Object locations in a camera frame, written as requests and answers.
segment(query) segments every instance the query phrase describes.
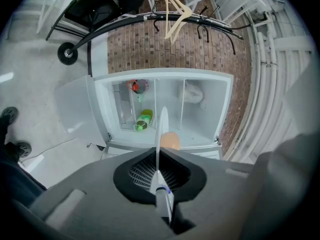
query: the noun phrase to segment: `black wheel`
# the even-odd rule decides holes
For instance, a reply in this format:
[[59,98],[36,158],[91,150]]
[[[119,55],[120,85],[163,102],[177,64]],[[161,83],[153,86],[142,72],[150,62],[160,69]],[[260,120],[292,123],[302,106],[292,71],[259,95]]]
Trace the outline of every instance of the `black wheel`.
[[19,142],[16,144],[16,147],[19,148],[18,154],[21,158],[26,158],[32,152],[32,148],[27,142]]
[[72,53],[69,53],[75,45],[70,42],[64,42],[60,45],[58,49],[58,59],[61,63],[65,65],[72,65],[78,59],[78,50],[74,50]]

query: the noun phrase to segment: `refrigerator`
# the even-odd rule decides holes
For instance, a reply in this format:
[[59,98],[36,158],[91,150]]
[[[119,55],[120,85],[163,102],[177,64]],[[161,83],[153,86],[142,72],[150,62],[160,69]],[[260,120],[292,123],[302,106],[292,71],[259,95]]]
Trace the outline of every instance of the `refrigerator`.
[[[145,87],[142,93],[132,84]],[[180,149],[221,159],[219,134],[226,119],[233,87],[227,73],[190,68],[148,68],[86,75],[55,91],[57,109],[74,138],[106,147],[115,155],[155,146],[156,128],[163,107],[169,131],[180,138]],[[143,110],[153,116],[146,129],[134,125]]]

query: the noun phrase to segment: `power cord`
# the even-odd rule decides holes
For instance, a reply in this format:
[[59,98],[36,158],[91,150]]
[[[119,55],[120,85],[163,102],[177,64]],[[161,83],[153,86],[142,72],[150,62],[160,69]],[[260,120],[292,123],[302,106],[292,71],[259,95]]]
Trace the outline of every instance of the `power cord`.
[[30,159],[33,159],[33,158],[36,158],[36,157],[38,157],[38,156],[41,156],[43,153],[45,153],[45,152],[47,152],[47,151],[49,151],[49,150],[55,149],[55,148],[61,146],[62,144],[66,144],[66,143],[72,142],[72,141],[75,140],[75,139],[76,139],[76,138],[73,138],[73,139],[71,139],[71,140],[67,140],[67,141],[65,141],[65,142],[62,142],[62,143],[56,145],[56,146],[50,147],[50,148],[42,151],[40,154],[37,154],[37,155],[32,156],[32,157],[28,157],[28,158],[24,159],[23,161],[21,161],[21,164],[24,165],[24,162],[25,162],[25,161],[30,160]]

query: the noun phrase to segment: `orange object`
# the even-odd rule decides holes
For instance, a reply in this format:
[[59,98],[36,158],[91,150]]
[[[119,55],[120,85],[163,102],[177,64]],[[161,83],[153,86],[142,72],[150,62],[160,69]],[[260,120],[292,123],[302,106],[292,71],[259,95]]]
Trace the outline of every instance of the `orange object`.
[[160,147],[180,150],[180,138],[175,132],[166,132],[160,139]]
[[126,82],[126,87],[134,91],[136,94],[142,94],[149,89],[149,84],[147,81],[142,79],[131,79],[128,82]]

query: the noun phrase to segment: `hook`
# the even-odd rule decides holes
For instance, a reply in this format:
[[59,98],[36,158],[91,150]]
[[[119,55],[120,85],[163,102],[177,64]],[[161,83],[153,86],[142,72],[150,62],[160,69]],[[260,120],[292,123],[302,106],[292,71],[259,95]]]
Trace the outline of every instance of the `hook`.
[[156,8],[157,4],[158,4],[157,2],[154,3],[154,6],[152,7],[152,13],[154,15],[161,15],[160,13],[155,12],[155,8]]
[[199,32],[199,28],[200,27],[203,27],[204,30],[206,31],[206,42],[209,43],[209,31],[208,29],[204,26],[204,25],[198,25],[198,27],[196,28],[196,30],[198,31],[198,38],[201,39],[201,35],[200,35],[200,32]]
[[200,16],[200,19],[203,20],[202,18],[202,14],[208,9],[209,7],[208,6],[205,6],[202,11],[200,12],[199,16]]
[[213,13],[212,13],[210,16],[206,17],[205,20],[206,20],[206,19],[209,19],[209,18],[211,18],[213,15],[215,15],[215,13],[216,13],[219,9],[220,9],[220,6],[218,5],[218,6],[215,8],[215,10],[213,11]]
[[233,54],[236,55],[236,50],[235,50],[234,42],[232,41],[231,37],[230,37],[227,33],[225,33],[225,32],[223,32],[223,33],[229,38],[229,40],[230,40],[230,42],[231,42]]
[[158,22],[159,19],[156,19],[155,21],[153,21],[153,26],[155,27],[156,31],[159,32],[160,29],[156,26],[156,22]]

